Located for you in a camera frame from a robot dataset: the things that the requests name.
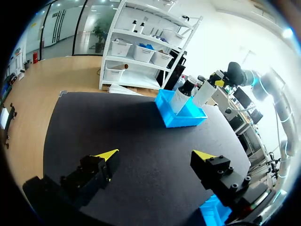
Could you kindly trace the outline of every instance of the wooden floor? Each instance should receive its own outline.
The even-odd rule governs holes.
[[[43,177],[43,150],[49,120],[61,90],[104,92],[98,89],[101,56],[52,58],[31,65],[25,77],[14,83],[4,105],[13,103],[18,115],[10,124],[7,159],[21,187],[34,177]],[[134,89],[146,96],[157,91]]]

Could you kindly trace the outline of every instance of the potted plant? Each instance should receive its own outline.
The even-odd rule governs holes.
[[[101,20],[96,22],[96,26],[93,29],[95,36],[98,38],[98,42],[95,43],[95,53],[100,53],[104,48],[105,40],[108,36],[110,24],[103,23]]]

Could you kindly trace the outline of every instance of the black mat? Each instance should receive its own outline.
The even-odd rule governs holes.
[[[44,146],[44,174],[59,182],[88,154],[118,148],[120,167],[105,190],[81,211],[114,225],[203,225],[198,207],[206,191],[193,170],[193,149],[231,159],[247,173],[249,161],[217,107],[197,127],[166,129],[154,98],[106,93],[60,97]]]

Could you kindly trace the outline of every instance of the computer monitor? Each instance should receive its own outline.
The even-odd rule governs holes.
[[[248,95],[238,87],[237,90],[234,92],[233,96],[239,101],[239,103],[247,109],[248,106],[251,104],[252,100],[248,97]]]
[[[249,112],[249,115],[251,116],[254,124],[257,124],[263,117],[263,115],[257,109],[255,109],[252,113]]]
[[[240,102],[240,104],[245,108],[250,108],[254,106],[254,103],[252,100],[248,97],[248,95],[240,88],[238,87],[237,90],[234,92],[233,96],[237,99],[237,101]],[[248,111],[250,117],[253,120],[254,124],[257,124],[259,120],[263,117],[263,115],[256,109],[253,108]]]

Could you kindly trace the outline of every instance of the white shelf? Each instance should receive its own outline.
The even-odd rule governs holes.
[[[123,63],[141,65],[141,66],[145,66],[145,67],[151,67],[151,68],[159,69],[159,70],[162,70],[162,71],[170,72],[170,69],[168,69],[166,67],[161,67],[161,66],[158,66],[158,65],[154,65],[151,61],[149,63],[147,63],[147,62],[134,60],[134,58],[132,56],[126,56],[126,57],[112,56],[111,52],[108,53],[105,60],[120,61],[120,62],[123,62]]]
[[[154,7],[154,6],[151,6],[149,4],[146,4],[146,3],[143,3],[143,2],[138,2],[138,1],[135,1],[135,0],[128,0],[126,2],[126,7],[130,7],[130,8],[134,8],[134,9],[138,9],[138,10],[142,10],[143,12],[148,12],[148,13],[152,13],[156,16],[159,16],[163,19],[166,19],[178,26],[181,26],[181,27],[188,27],[190,29],[194,29],[193,26],[191,26],[189,23],[181,20],[179,17],[175,16],[175,15],[172,15],[160,8],[157,8],[157,7]]]
[[[103,84],[117,84],[120,86],[133,86],[146,89],[160,89],[160,85],[156,78],[146,76],[138,72],[132,72],[126,70],[123,72],[121,79],[119,81],[103,81]]]
[[[171,49],[174,49],[178,52],[181,51],[181,49],[177,48],[176,46],[174,45],[171,45],[165,41],[161,41],[160,39],[156,39],[154,37],[151,37],[149,35],[145,35],[145,34],[138,34],[136,32],[131,32],[131,31],[127,31],[127,30],[122,30],[122,29],[114,29],[113,30],[113,33],[119,33],[119,34],[126,34],[126,35],[131,35],[131,36],[135,36],[135,37],[138,37],[138,38],[142,38],[142,39],[145,39],[145,40],[149,40],[149,41],[152,41],[152,42],[155,42],[155,43],[158,43],[162,46],[166,46],[168,48],[171,48]]]

